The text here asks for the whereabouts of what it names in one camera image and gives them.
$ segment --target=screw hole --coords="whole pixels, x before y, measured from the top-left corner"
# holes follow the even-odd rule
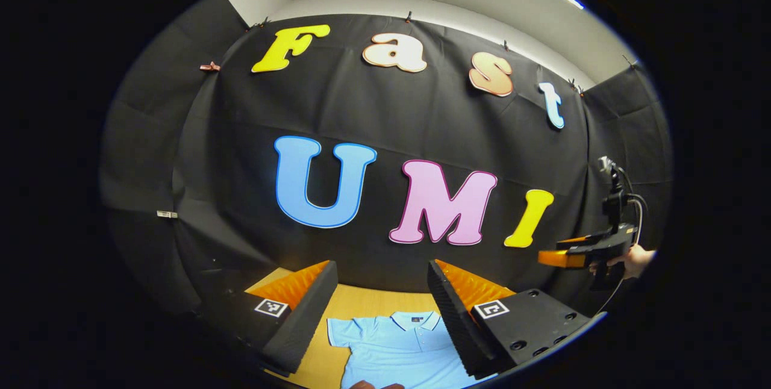
[[[522,350],[526,345],[528,345],[525,341],[517,341],[515,343],[512,343],[511,350],[517,351]]]

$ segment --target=black fabric backdrop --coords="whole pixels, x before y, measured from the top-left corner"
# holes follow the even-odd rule
[[[251,73],[278,30],[317,24],[329,25],[330,34],[290,54],[284,70]],[[387,32],[420,40],[426,70],[364,62],[372,36]],[[512,95],[471,86],[475,52],[511,64]],[[222,66],[219,73],[198,70],[210,60]],[[548,124],[538,82],[551,82],[561,96],[561,131]],[[336,260],[341,283],[424,293],[427,261],[439,258],[515,291],[542,288],[592,313],[609,292],[588,292],[586,271],[540,265],[537,252],[606,227],[600,202],[610,182],[597,158],[608,155],[625,167],[648,201],[641,240],[648,249],[661,241],[672,192],[669,130],[644,68],[630,68],[581,98],[561,77],[501,45],[387,16],[309,16],[246,33],[228,0],[202,0],[138,58],[105,129],[102,197],[112,209],[115,241],[140,282],[172,312],[245,288],[278,266],[297,270],[323,260]],[[378,151],[349,224],[316,229],[282,213],[273,142],[286,135],[322,145],[308,180],[308,198],[320,206],[337,196],[336,144]],[[389,240],[407,200],[402,164],[411,159],[439,163],[452,195],[474,170],[498,177],[481,243],[432,243],[427,233],[416,244]],[[533,188],[551,192],[554,203],[531,246],[507,248],[504,238]],[[179,219],[157,218],[156,210],[176,211]],[[421,230],[427,232],[425,221]]]

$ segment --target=shirt collar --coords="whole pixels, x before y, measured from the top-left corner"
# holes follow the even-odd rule
[[[423,321],[423,324],[420,324],[419,326],[413,326],[412,317],[426,317],[426,320]],[[396,325],[399,326],[403,331],[412,331],[412,329],[416,328],[429,329],[429,331],[433,331],[433,329],[436,328],[436,325],[439,323],[439,318],[441,318],[441,316],[433,311],[415,313],[394,312],[391,315],[391,320],[393,320],[393,322],[396,323]]]

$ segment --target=pink letter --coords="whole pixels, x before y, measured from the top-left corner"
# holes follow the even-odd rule
[[[402,223],[391,230],[389,238],[396,243],[418,243],[423,239],[420,219],[426,214],[431,241],[436,243],[458,219],[458,225],[447,235],[447,241],[456,246],[467,246],[482,241],[482,219],[490,192],[498,183],[489,172],[472,172],[460,186],[455,197],[449,198],[447,183],[440,165],[425,160],[410,160],[402,167],[410,177],[410,189],[402,214]]]

